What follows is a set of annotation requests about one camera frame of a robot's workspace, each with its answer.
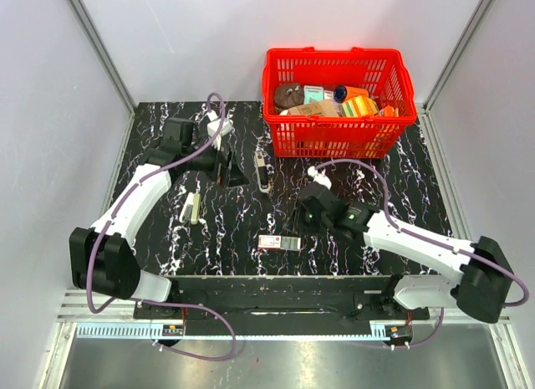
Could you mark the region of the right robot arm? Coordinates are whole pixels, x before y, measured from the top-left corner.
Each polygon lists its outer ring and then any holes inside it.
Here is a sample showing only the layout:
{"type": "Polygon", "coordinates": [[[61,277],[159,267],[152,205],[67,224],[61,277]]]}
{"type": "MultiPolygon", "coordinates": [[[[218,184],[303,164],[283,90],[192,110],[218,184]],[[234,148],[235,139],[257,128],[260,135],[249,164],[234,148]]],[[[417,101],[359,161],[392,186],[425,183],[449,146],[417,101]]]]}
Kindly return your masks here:
{"type": "Polygon", "coordinates": [[[336,197],[312,182],[293,212],[300,233],[327,231],[349,245],[384,250],[434,270],[395,278],[380,298],[384,315],[398,319],[418,308],[453,308],[484,323],[498,322],[512,285],[512,268],[496,240],[450,238],[388,218],[363,202],[336,197]]]}

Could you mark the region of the red white staple box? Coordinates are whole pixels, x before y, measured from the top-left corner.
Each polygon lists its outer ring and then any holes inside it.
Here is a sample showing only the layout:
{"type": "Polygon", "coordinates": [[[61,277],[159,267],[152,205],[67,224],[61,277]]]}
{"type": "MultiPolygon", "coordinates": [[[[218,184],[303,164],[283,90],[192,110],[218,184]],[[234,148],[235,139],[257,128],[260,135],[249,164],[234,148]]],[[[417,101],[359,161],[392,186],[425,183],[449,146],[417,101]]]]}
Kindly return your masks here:
{"type": "Polygon", "coordinates": [[[301,238],[280,235],[259,235],[257,247],[260,249],[299,251],[301,249],[301,238]]]}

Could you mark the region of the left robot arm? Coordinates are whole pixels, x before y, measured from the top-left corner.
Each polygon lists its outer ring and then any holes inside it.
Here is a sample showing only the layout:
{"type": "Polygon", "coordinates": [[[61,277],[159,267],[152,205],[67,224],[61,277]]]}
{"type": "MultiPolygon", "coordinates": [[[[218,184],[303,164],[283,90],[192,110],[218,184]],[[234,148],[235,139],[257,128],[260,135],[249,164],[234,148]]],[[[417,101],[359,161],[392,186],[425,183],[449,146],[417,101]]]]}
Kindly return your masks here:
{"type": "Polygon", "coordinates": [[[73,284],[86,293],[114,299],[152,301],[163,318],[179,313],[181,298],[168,278],[142,270],[135,259],[135,239],[150,211],[189,171],[203,172],[223,187],[244,185],[227,134],[233,125],[216,118],[207,127],[207,142],[193,141],[191,120],[169,119],[163,136],[140,158],[124,191],[90,227],[76,228],[69,237],[73,284]]]}

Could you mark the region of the staple remover tool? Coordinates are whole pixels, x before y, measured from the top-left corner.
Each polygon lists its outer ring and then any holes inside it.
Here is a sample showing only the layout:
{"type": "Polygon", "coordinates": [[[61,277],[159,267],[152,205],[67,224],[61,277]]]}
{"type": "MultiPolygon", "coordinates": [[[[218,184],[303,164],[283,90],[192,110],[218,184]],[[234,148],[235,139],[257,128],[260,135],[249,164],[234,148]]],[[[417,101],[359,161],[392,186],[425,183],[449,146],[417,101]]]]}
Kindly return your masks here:
{"type": "Polygon", "coordinates": [[[262,193],[269,193],[272,185],[268,175],[268,164],[265,159],[264,152],[256,150],[254,155],[255,170],[257,176],[258,189],[262,193]]]}

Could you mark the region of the beige stapler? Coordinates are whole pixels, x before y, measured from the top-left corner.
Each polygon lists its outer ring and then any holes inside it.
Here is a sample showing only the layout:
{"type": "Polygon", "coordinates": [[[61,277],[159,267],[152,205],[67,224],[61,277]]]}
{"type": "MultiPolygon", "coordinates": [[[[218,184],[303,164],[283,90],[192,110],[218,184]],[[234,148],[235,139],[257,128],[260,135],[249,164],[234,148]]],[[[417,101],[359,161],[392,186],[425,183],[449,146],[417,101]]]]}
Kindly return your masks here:
{"type": "Polygon", "coordinates": [[[201,194],[198,192],[189,192],[179,216],[180,223],[197,225],[199,221],[200,205],[201,194]]]}

